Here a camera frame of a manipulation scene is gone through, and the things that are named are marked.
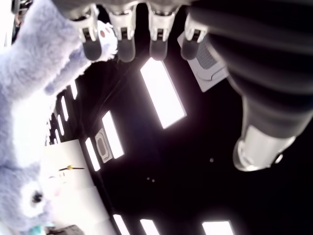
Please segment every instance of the rectangular light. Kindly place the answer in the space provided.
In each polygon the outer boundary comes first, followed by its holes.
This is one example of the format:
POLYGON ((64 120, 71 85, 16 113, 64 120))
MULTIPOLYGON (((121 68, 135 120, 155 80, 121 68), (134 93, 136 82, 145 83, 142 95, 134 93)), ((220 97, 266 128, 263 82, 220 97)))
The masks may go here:
POLYGON ((89 153, 89 156, 90 156, 91 163, 93 165, 94 171, 100 170, 100 165, 99 165, 99 162, 97 160, 96 154, 94 152, 94 149, 93 149, 93 146, 92 146, 90 138, 88 138, 85 143, 86 143, 86 146, 87 146, 87 151, 89 153))
POLYGON ((114 158, 119 158, 120 156, 124 155, 124 151, 119 141, 117 131, 113 122, 113 118, 111 112, 108 111, 104 117, 102 118, 103 126, 106 131, 109 144, 112 150, 112 154, 114 158))
POLYGON ((228 221, 203 222, 206 235, 234 235, 228 221))
POLYGON ((152 220, 141 219, 141 225, 146 232, 146 235, 160 235, 157 231, 157 228, 152 220))
POLYGON ((57 138, 57 143, 61 143, 58 129, 55 129, 55 137, 57 138))
POLYGON ((64 119, 65 121, 68 120, 68 113, 67 113, 67 105, 65 104, 65 98, 64 96, 61 98, 61 105, 63 109, 64 119))
POLYGON ((161 61, 150 58, 140 71, 163 129, 186 116, 172 80, 161 61))
POLYGON ((118 229, 119 231, 121 232, 122 235, 130 235, 127 228, 126 228, 126 225, 122 219, 122 217, 118 214, 114 214, 113 215, 113 218, 118 226, 118 229))
POLYGON ((62 125, 62 121, 61 121, 61 116, 58 115, 58 123, 59 123, 59 127, 60 127, 60 131, 61 131, 61 135, 64 135, 64 129, 63 129, 63 125, 62 125))
POLYGON ((73 99, 76 99, 76 97, 77 97, 77 88, 76 88, 75 80, 71 81, 70 89, 72 90, 73 99))

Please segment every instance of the black button eye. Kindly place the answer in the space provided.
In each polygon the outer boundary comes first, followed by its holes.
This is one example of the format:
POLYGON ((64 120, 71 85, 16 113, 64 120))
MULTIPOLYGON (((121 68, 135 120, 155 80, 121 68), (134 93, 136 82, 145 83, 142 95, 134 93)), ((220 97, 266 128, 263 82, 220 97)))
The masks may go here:
POLYGON ((39 192, 35 192, 35 195, 33 196, 33 203, 39 203, 43 199, 43 195, 39 192))

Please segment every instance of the gray plush fur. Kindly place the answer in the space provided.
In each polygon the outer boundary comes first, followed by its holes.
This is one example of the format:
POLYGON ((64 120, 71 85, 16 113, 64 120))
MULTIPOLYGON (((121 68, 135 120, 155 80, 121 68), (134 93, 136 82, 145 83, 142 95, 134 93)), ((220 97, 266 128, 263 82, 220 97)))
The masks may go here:
MULTIPOLYGON (((108 24, 99 22, 101 29, 100 61, 107 61, 117 39, 108 24)), ((45 125, 56 94, 90 64, 77 31, 51 0, 34 1, 16 42, 0 54, 0 220, 14 230, 51 220, 40 180, 45 125), (44 195, 39 203, 36 192, 44 195)))

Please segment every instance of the black ceiling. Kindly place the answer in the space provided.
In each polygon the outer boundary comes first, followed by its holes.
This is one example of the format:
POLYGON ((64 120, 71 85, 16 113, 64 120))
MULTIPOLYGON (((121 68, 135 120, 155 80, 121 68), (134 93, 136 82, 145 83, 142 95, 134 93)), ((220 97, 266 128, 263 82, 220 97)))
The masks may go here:
MULTIPOLYGON (((100 19, 108 21, 104 10, 100 19)), ((76 80, 76 100, 70 87, 58 96, 57 112, 62 113, 62 95, 69 109, 62 141, 80 139, 109 214, 122 215, 131 235, 144 234, 142 218, 153 219, 161 235, 204 235, 203 221, 228 219, 237 235, 312 234, 313 124, 285 151, 279 164, 250 173, 236 170, 232 152, 241 133, 241 98, 227 80, 201 92, 180 57, 177 37, 184 21, 182 8, 164 63, 185 118, 163 130, 145 88, 140 68, 149 58, 150 36, 148 11, 140 4, 134 61, 93 64, 76 80), (85 140, 90 137, 95 148, 94 136, 108 110, 125 155, 94 172, 85 140)), ((55 119, 52 124, 57 127, 55 119)))

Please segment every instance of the robotic hand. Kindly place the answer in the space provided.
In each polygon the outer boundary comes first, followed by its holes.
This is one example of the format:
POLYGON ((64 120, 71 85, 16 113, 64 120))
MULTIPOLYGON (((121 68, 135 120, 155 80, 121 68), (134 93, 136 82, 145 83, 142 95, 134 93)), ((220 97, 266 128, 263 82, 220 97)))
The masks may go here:
POLYGON ((192 5, 181 55, 195 58, 205 36, 224 60, 232 87, 243 98, 243 126, 233 154, 242 171, 270 167, 313 116, 311 1, 53 0, 80 32, 85 55, 101 54, 95 4, 109 14, 124 62, 135 55, 136 7, 149 9, 150 54, 163 60, 181 5, 192 5))

